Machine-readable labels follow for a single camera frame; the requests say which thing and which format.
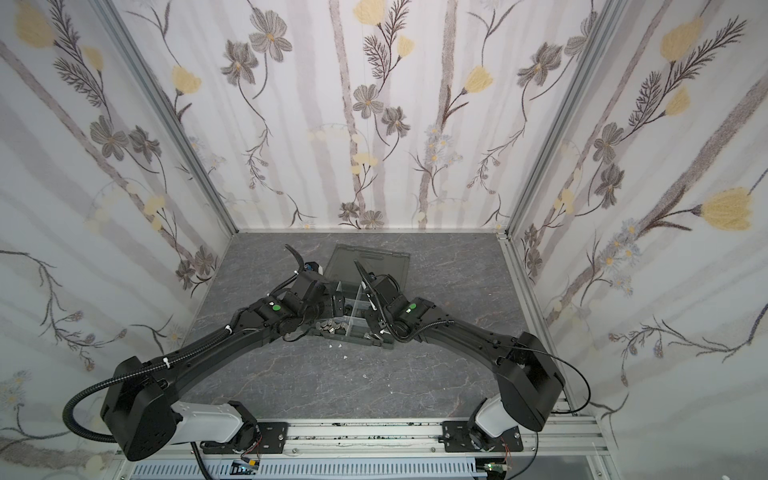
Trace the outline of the steel wing nut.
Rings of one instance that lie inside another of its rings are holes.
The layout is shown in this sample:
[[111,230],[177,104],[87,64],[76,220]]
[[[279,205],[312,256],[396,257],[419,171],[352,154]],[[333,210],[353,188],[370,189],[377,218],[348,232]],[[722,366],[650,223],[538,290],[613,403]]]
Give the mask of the steel wing nut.
[[341,336],[346,335],[346,325],[344,323],[335,322],[333,320],[328,320],[328,321],[318,323],[317,329],[322,334],[341,335]]

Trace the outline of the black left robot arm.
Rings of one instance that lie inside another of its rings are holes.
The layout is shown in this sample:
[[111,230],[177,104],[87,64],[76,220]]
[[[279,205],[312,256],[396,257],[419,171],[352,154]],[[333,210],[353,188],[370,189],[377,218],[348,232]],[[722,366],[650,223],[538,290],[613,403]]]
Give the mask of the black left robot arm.
[[[174,405],[187,391],[242,355],[333,315],[336,293],[336,282],[325,277],[316,263],[300,260],[289,279],[238,309],[215,332],[148,361],[133,356],[119,363],[110,378],[66,402],[62,421],[81,438],[118,445],[131,461],[146,459],[180,433],[185,418]],[[108,428],[105,434],[75,418],[77,405],[100,391],[106,394],[100,411]]]

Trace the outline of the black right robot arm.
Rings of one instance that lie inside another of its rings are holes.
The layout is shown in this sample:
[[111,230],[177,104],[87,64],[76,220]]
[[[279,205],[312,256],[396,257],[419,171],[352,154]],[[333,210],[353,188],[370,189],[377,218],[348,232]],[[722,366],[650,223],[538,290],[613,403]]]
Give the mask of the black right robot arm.
[[509,445],[521,428],[544,430],[549,417],[574,414],[557,410],[566,379],[566,361],[547,352],[535,335],[503,335],[480,328],[421,297],[406,298],[389,274],[360,273],[363,291],[380,329],[400,343],[416,341],[445,348],[488,369],[498,394],[475,408],[463,435],[478,450]]

